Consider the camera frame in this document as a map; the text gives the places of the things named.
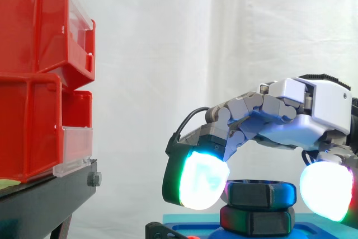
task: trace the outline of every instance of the green light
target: green light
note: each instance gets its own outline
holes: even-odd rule
[[[342,221],[352,199],[353,177],[345,166],[315,162],[301,175],[301,196],[313,212],[332,221]]]
[[[187,157],[180,179],[180,202],[184,207],[203,210],[220,198],[230,170],[226,162],[193,152]]]

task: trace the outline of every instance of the black ring object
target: black ring object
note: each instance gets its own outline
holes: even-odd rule
[[[228,180],[221,199],[242,210],[277,211],[293,206],[297,193],[295,185],[282,181]]]
[[[295,226],[295,211],[252,212],[226,205],[220,210],[220,225],[244,236],[286,236]]]

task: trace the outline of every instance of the screw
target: screw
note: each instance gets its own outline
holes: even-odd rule
[[[101,172],[90,172],[88,173],[87,185],[89,187],[99,187],[102,182]]]
[[[154,236],[153,239],[162,239],[162,234],[157,232]]]

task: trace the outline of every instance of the white fabric backdrop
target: white fabric backdrop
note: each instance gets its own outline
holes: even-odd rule
[[[338,76],[358,95],[357,0],[80,2],[97,23],[96,81],[85,88],[103,182],[75,212],[70,239],[144,238],[164,213],[202,213],[161,197],[167,140],[192,109],[306,73]],[[229,165],[233,179],[296,186],[304,168],[300,150],[250,142]],[[301,199],[295,209],[309,211]]]

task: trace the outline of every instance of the red storage bin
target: red storage bin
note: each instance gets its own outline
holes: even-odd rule
[[[55,73],[75,90],[95,79],[95,22],[77,0],[0,0],[0,72]]]
[[[90,164],[90,92],[62,91],[56,74],[0,74],[0,96],[0,179],[27,182],[55,167],[63,176]]]

